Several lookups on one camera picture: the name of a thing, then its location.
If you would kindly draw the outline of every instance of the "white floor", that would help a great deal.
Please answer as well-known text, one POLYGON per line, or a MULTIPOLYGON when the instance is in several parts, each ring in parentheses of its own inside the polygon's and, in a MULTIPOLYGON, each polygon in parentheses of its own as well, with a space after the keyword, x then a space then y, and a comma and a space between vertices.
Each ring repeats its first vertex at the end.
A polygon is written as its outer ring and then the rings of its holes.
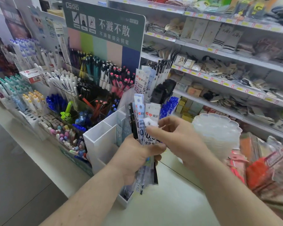
POLYGON ((66 200, 0 125, 0 226, 37 226, 66 200))

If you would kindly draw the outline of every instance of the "green advertising sign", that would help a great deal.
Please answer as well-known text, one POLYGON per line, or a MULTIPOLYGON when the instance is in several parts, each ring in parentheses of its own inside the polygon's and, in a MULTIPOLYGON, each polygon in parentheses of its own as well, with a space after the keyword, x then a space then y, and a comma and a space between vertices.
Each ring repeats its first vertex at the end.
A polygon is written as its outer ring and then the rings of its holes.
POLYGON ((74 0, 63 0, 67 27, 141 51, 143 15, 74 0))

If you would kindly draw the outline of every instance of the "hand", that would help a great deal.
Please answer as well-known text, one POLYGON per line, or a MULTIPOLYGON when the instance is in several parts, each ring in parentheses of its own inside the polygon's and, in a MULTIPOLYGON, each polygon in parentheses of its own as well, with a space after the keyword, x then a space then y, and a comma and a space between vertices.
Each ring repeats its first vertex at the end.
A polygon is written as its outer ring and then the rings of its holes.
POLYGON ((159 120, 158 124, 160 128, 147 127, 147 133, 166 144, 189 169, 192 168, 193 162, 199 157, 206 157, 211 154, 188 121, 169 116, 159 120))
POLYGON ((133 134, 126 137, 120 148, 107 166, 117 170, 124 178, 124 185, 131 185, 134 182, 135 172, 146 162, 150 156, 155 160, 161 160, 161 153, 166 150, 165 144, 141 145, 133 134))

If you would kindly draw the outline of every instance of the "store aisle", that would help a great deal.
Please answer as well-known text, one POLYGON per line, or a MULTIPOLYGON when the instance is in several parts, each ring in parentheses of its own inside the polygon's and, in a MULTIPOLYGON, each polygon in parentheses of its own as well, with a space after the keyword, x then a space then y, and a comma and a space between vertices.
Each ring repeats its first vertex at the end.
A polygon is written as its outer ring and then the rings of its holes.
POLYGON ((0 226, 37 226, 66 200, 0 125, 0 226))

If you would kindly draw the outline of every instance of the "pen refill package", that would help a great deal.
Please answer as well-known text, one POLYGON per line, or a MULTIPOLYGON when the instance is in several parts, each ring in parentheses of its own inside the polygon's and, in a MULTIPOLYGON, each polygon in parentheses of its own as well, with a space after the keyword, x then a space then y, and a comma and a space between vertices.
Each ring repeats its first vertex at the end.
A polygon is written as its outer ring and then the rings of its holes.
MULTIPOLYGON (((158 126, 160 109, 160 104, 144 104, 143 94, 135 94, 134 102, 126 106, 126 118, 129 121, 133 137, 138 140, 141 145, 156 143, 156 139, 147 134, 145 129, 149 125, 158 126)), ((154 157, 149 157, 136 173, 135 182, 131 187, 127 187, 127 190, 143 194, 144 188, 154 184, 158 184, 155 162, 154 157)))

